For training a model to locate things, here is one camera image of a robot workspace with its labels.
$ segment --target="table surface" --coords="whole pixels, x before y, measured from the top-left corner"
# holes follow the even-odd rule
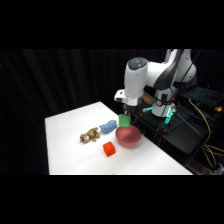
[[[98,102],[45,119],[51,175],[191,175],[160,148],[142,136],[133,148],[121,146],[115,130],[97,142],[83,144],[80,135],[118,116]],[[112,142],[116,153],[106,157],[103,145]]]

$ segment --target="wire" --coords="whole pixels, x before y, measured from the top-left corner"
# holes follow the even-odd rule
[[[176,112],[174,112],[174,113],[202,137],[201,133],[199,131],[197,131],[194,127],[192,127],[184,118],[182,118],[178,113],[176,113]]]
[[[224,150],[219,149],[219,148],[216,148],[216,147],[214,147],[214,146],[207,145],[207,142],[208,142],[209,139],[211,138],[211,129],[210,129],[210,126],[209,126],[209,124],[208,124],[208,122],[207,122],[205,116],[203,115],[203,113],[198,109],[198,107],[197,107],[195,104],[193,104],[193,103],[191,102],[191,99],[189,99],[189,102],[190,102],[190,104],[191,104],[191,105],[192,105],[192,106],[199,112],[199,114],[203,117],[203,119],[204,119],[204,121],[205,121],[205,123],[206,123],[206,125],[207,125],[207,127],[208,127],[208,131],[209,131],[208,138],[207,138],[207,140],[204,142],[204,144],[201,146],[201,149],[202,149],[203,153],[205,154],[205,157],[206,157],[206,159],[207,159],[209,165],[210,165],[212,168],[214,168],[214,167],[216,167],[216,159],[215,159],[215,156],[214,156],[214,155],[217,155],[217,156],[224,156],[224,155],[223,155],[223,154],[218,154],[218,153],[216,153],[216,152],[213,152],[212,149],[221,151],[221,152],[223,152],[223,153],[224,153]],[[211,161],[210,161],[210,159],[209,159],[209,157],[208,157],[208,155],[207,155],[206,152],[208,152],[208,153],[211,154],[211,156],[212,156],[212,158],[213,158],[213,161],[214,161],[214,165],[212,165],[212,163],[211,163]]]

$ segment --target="black background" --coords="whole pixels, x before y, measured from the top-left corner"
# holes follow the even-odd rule
[[[47,117],[98,101],[121,113],[114,95],[134,52],[163,62],[166,49],[1,49],[0,173],[48,174]],[[203,49],[195,65],[198,79],[224,92],[223,49]]]

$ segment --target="red cube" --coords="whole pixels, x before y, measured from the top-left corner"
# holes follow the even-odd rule
[[[112,156],[115,154],[115,147],[112,142],[108,142],[107,144],[103,145],[104,152],[106,153],[107,157]]]

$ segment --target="gold toy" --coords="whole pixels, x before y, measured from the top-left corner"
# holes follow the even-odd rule
[[[80,141],[82,143],[87,143],[89,140],[93,142],[96,141],[97,138],[100,138],[100,135],[97,133],[98,128],[93,128],[89,130],[86,134],[80,136]]]

